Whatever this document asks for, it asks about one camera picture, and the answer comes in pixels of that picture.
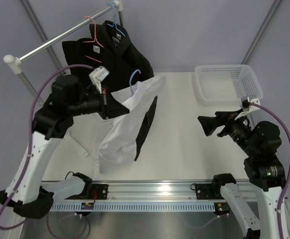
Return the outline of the white dress shirt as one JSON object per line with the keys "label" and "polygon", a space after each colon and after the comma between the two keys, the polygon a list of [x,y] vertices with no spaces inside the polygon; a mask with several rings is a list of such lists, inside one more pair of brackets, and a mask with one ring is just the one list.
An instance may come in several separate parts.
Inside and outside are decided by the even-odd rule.
{"label": "white dress shirt", "polygon": [[106,120],[98,114],[74,118],[70,129],[74,136],[83,140],[101,174],[109,174],[134,162],[141,125],[164,85],[165,76],[158,74],[113,92],[114,99],[129,109],[126,115]]}

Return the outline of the pink wire hanger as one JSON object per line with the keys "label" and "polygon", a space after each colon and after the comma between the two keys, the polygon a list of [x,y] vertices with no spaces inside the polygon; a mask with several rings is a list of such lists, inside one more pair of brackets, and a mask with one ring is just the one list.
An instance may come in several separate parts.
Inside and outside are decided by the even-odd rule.
{"label": "pink wire hanger", "polygon": [[[84,18],[84,19],[89,19],[89,20],[91,20],[91,21],[93,22],[93,25],[94,25],[94,37],[93,37],[93,39],[90,40],[90,41],[83,41],[83,43],[96,43],[100,49],[101,49],[101,48],[104,48],[104,46],[103,46],[103,45],[98,41],[98,39],[97,39],[97,31],[96,31],[97,24],[96,24],[95,20],[94,20],[92,17],[87,16],[87,15],[84,16],[83,18]],[[102,63],[102,61],[97,60],[97,59],[95,59],[95,58],[93,58],[93,57],[91,57],[91,56],[85,55],[85,57],[87,57],[87,58],[89,58],[89,59],[91,59],[91,60],[93,60],[93,61],[96,61],[96,62],[98,62],[98,63]]]}

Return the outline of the light blue wire hanger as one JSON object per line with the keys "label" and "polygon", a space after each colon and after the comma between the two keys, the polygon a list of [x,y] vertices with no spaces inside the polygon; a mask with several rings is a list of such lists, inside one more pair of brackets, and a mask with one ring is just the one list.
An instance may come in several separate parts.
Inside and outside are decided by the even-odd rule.
{"label": "light blue wire hanger", "polygon": [[141,70],[140,69],[136,69],[132,72],[132,74],[130,75],[130,78],[129,78],[129,87],[130,87],[130,93],[131,93],[131,96],[134,95],[135,93],[135,90],[134,90],[134,85],[136,84],[136,80],[135,80],[135,75],[136,74],[141,74]]}

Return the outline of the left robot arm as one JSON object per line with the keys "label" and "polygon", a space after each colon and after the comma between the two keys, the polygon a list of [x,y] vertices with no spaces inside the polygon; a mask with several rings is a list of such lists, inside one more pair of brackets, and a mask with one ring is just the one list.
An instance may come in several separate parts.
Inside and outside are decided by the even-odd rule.
{"label": "left robot arm", "polygon": [[57,201],[93,198],[93,181],[82,173],[74,173],[66,180],[42,186],[48,163],[74,124],[74,117],[98,113],[107,120],[129,112],[106,87],[90,85],[84,90],[76,76],[58,77],[51,85],[51,94],[44,106],[30,113],[27,151],[16,178],[0,191],[0,203],[12,207],[21,217],[41,219]]}

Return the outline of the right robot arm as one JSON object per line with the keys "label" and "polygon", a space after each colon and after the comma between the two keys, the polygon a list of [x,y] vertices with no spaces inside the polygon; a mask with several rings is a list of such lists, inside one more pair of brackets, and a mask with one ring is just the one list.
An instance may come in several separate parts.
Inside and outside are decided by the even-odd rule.
{"label": "right robot arm", "polygon": [[240,111],[216,112],[214,117],[199,116],[206,136],[222,127],[218,137],[229,136],[246,153],[244,169],[253,186],[259,214],[256,216],[230,173],[213,177],[211,192],[224,198],[238,221],[245,239],[288,239],[285,209],[279,201],[286,185],[285,170],[276,156],[282,141],[279,127],[261,121],[254,128]]}

